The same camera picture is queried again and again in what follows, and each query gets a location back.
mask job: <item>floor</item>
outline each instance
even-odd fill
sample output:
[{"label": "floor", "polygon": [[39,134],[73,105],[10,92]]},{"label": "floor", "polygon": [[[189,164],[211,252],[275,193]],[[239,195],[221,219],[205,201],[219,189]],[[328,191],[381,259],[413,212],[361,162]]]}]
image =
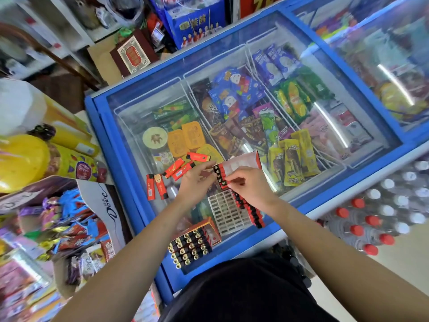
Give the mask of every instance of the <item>floor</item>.
[{"label": "floor", "polygon": [[[413,226],[410,234],[396,238],[394,246],[379,250],[373,259],[429,296],[429,222]],[[322,308],[340,322],[356,321],[318,277],[311,281],[310,292]]]}]

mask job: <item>white lid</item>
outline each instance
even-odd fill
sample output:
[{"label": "white lid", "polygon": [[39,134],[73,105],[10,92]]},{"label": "white lid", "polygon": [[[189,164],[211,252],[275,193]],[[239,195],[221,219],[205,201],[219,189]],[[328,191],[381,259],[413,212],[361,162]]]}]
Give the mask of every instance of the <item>white lid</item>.
[{"label": "white lid", "polygon": [[380,182],[380,186],[384,189],[391,189],[395,187],[395,182],[390,178],[386,178]]},{"label": "white lid", "polygon": [[417,174],[414,172],[404,172],[401,176],[404,181],[414,181],[417,178]]},{"label": "white lid", "polygon": [[407,197],[405,197],[403,195],[395,195],[393,197],[393,203],[395,205],[402,205],[402,206],[404,206],[404,205],[408,205],[409,200],[408,200]]},{"label": "white lid", "polygon": [[415,161],[413,166],[416,170],[427,170],[429,169],[429,162],[427,161]]},{"label": "white lid", "polygon": [[381,205],[378,208],[378,213],[383,216],[394,216],[395,209],[389,205]]},{"label": "white lid", "polygon": [[395,222],[394,229],[401,234],[408,234],[410,232],[410,226],[405,222]]},{"label": "white lid", "polygon": [[381,197],[380,191],[376,189],[367,189],[365,191],[365,195],[372,200],[377,200],[377,199],[380,199]]},{"label": "white lid", "polygon": [[28,82],[0,79],[0,135],[27,133],[46,113],[42,92]]},{"label": "white lid", "polygon": [[417,188],[414,192],[418,197],[429,197],[429,189],[427,188]]},{"label": "white lid", "polygon": [[426,221],[426,217],[420,212],[410,213],[410,222],[415,224],[424,224]]}]

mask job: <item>red lighter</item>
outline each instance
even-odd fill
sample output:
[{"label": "red lighter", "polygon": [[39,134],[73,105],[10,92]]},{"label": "red lighter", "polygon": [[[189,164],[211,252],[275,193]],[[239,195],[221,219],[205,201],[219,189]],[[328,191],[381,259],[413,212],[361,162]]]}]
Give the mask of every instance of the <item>red lighter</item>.
[{"label": "red lighter", "polygon": [[147,199],[155,200],[155,181],[153,174],[146,175]]},{"label": "red lighter", "polygon": [[209,161],[210,155],[198,154],[196,152],[188,152],[186,159],[192,159],[193,161]]},{"label": "red lighter", "polygon": [[162,175],[164,175],[166,178],[169,178],[177,170],[179,170],[180,166],[182,166],[184,163],[185,163],[185,161],[182,158],[179,158]]},{"label": "red lighter", "polygon": [[193,161],[188,162],[184,167],[180,168],[176,173],[174,173],[173,178],[175,181],[177,181],[179,178],[181,178],[187,171],[189,171],[191,168],[195,167],[195,163]]},{"label": "red lighter", "polygon": [[161,174],[154,176],[155,183],[157,184],[158,193],[161,196],[161,199],[168,199],[167,189],[165,188],[164,181],[162,180]]}]

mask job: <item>person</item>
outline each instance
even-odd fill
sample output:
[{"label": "person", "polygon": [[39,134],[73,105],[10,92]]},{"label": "person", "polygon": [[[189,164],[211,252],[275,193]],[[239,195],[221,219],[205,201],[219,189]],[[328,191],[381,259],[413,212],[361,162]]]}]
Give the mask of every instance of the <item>person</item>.
[{"label": "person", "polygon": [[[176,225],[205,196],[214,161],[182,177],[177,197],[79,290],[54,322],[131,321],[166,254]],[[260,169],[240,167],[229,187],[273,218],[359,322],[429,321],[429,298],[280,200]],[[320,308],[288,261],[233,259],[195,276],[160,321],[336,321]]]}]

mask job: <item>cardboard box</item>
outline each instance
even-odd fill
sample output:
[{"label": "cardboard box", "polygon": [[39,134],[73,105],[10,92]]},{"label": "cardboard box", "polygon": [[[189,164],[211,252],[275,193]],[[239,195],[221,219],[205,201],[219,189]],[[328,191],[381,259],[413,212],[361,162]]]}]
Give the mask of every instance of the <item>cardboard box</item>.
[{"label": "cardboard box", "polygon": [[88,48],[89,55],[107,84],[114,85],[122,80],[121,72],[116,66],[110,52],[116,48],[115,34],[95,43]]}]

